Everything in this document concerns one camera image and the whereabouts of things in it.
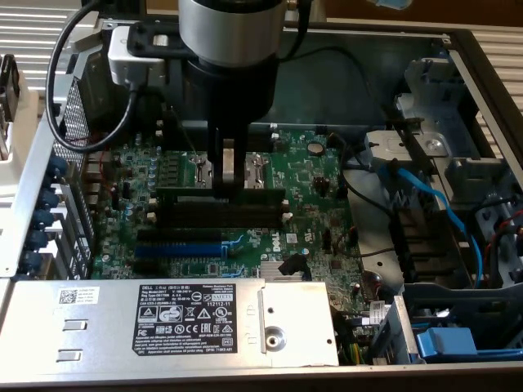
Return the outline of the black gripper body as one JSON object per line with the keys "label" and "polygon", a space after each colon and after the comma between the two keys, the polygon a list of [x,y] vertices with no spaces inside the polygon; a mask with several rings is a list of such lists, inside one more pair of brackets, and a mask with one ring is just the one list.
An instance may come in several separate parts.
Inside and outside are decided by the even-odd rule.
{"label": "black gripper body", "polygon": [[199,60],[183,66],[186,101],[211,123],[252,123],[273,105],[277,59],[253,66],[227,68]]}

